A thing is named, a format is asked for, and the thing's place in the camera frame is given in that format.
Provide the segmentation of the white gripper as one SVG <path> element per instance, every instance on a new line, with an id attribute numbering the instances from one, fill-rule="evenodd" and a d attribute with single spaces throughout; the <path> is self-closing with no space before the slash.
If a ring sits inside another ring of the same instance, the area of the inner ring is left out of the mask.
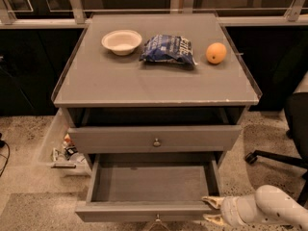
<path id="1" fill-rule="evenodd" d="M 221 215 L 204 215 L 204 219 L 218 226 L 225 222 L 233 227 L 245 226 L 254 218 L 254 197 L 246 196 L 203 196 L 202 200 L 215 209 L 220 209 Z"/>

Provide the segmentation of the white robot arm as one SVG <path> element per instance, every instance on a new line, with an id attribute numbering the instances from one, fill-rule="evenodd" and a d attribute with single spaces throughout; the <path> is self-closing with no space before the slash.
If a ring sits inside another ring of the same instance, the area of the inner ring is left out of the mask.
<path id="1" fill-rule="evenodd" d="M 272 185 L 261 186 L 253 194 L 203 196 L 202 200 L 218 210 L 215 215 L 203 215 L 217 225 L 290 224 L 298 231 L 308 231 L 308 210 Z"/>

